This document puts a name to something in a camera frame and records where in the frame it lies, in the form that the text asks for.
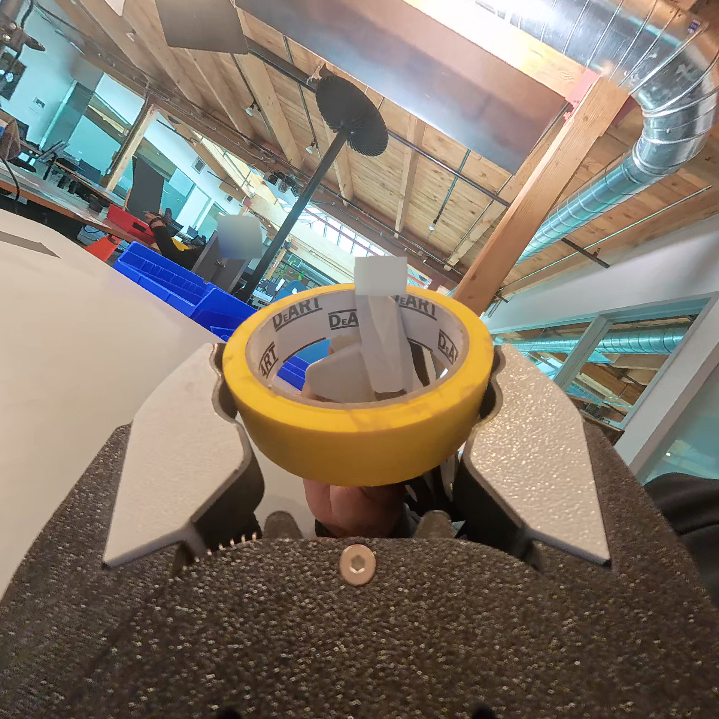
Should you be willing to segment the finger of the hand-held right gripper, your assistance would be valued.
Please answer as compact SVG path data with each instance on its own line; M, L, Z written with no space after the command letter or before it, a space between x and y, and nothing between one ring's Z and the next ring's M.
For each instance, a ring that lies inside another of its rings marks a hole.
M356 257L355 304L370 385L379 395L416 390L416 372L398 300L407 295L403 257Z
M310 364L305 373L303 397L333 403L374 402L361 344L345 346Z

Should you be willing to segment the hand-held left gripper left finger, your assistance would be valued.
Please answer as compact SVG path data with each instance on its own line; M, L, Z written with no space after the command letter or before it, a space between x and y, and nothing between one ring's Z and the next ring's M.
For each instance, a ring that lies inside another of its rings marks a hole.
M222 374L224 343L197 349L136 412L103 563L170 546L201 558L260 539L263 475Z

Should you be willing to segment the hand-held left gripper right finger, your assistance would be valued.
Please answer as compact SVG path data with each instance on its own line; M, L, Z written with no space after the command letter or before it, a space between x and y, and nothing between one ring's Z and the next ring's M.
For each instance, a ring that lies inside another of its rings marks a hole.
M521 558L533 541L598 565L610 550L583 420L512 345L496 348L492 412L473 427L459 473L464 527Z

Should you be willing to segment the yellow masking tape roll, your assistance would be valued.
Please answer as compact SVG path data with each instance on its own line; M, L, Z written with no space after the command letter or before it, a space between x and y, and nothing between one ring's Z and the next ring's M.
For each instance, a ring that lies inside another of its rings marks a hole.
M397 398L331 403L275 392L290 358L334 337L359 337L355 286L288 296L235 329L222 367L245 427L271 461L303 479L346 487L408 481L440 465L468 439L490 381L493 345L480 317L453 298L419 287L391 300L409 342L446 373Z

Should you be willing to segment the person's right forearm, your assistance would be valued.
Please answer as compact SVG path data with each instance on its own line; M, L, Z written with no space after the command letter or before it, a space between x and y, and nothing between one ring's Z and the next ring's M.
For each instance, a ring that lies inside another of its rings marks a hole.
M718 583L718 480L666 473L644 485L706 582Z

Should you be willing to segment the person's right hand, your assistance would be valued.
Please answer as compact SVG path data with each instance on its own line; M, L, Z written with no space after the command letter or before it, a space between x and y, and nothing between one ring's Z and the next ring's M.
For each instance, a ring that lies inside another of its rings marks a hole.
M315 520L337 538L388 538L403 515L403 483L343 487L303 480L303 488Z

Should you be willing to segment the blue storage bin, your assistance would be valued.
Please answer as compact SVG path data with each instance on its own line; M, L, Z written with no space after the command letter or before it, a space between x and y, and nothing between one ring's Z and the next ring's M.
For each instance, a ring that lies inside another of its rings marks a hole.
M207 283L205 294L190 314L190 319L227 342L237 328L257 310L232 294Z
M113 268L186 316L193 313L213 287L137 241L116 259Z

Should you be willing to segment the glass partition window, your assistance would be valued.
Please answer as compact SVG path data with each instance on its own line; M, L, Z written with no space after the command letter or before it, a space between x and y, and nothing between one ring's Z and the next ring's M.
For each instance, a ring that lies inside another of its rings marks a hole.
M718 297L492 331L598 424L645 484L718 478Z

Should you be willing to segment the dark grey cabinet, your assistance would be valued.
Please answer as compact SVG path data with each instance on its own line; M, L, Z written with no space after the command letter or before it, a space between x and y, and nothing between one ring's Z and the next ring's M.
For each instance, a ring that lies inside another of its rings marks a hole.
M248 264L249 250L242 240L238 237L221 239L215 230L191 270L206 283L232 292Z

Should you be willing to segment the black stand with round disc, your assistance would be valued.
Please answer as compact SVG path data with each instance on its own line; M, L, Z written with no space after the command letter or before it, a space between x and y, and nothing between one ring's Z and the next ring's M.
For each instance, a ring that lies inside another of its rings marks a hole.
M381 113L371 100L351 82L335 75L319 81L316 102L323 121L334 133L327 151L306 182L301 195L292 205L269 248L263 253L254 272L240 290L238 299L247 302L262 280L271 262L284 245L301 213L311 201L324 175L349 145L355 152L366 157L377 157L387 149L389 134Z

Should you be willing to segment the black monitor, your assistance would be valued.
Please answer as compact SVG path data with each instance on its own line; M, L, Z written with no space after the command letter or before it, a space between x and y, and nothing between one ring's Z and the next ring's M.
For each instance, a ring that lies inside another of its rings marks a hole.
M169 207L163 200L166 181L169 176L158 171L143 158L132 158L132 186L128 195L126 210L133 217L143 220L146 213L163 214Z

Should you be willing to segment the long wooden desk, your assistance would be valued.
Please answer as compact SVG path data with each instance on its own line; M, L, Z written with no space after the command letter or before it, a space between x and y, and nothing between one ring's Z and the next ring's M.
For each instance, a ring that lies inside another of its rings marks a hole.
M33 175L19 167L9 167L8 170L4 164L1 165L1 187L9 193L19 193L19 197L80 221L87 227L93 227L127 242L135 241L132 234L106 218L105 210L101 213L91 211L86 202L42 180L39 175Z

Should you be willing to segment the grey softbox panel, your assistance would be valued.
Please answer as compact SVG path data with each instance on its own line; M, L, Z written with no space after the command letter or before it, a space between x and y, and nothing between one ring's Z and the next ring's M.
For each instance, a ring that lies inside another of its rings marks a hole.
M171 48L249 54L247 38L232 1L156 1Z

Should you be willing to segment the wooden support post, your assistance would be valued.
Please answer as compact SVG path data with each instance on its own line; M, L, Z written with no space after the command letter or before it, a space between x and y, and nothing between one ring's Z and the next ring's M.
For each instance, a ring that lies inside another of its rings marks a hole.
M553 139L491 237L456 288L454 299L478 316L489 307L585 156L628 95L598 78Z

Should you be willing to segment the silver spiral ventilation duct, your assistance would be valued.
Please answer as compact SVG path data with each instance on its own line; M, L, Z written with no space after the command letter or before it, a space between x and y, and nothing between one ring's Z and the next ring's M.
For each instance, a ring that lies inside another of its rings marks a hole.
M718 41L665 1L515 1L497 13L626 91L643 115L633 148L552 210L522 263L700 152L718 115Z

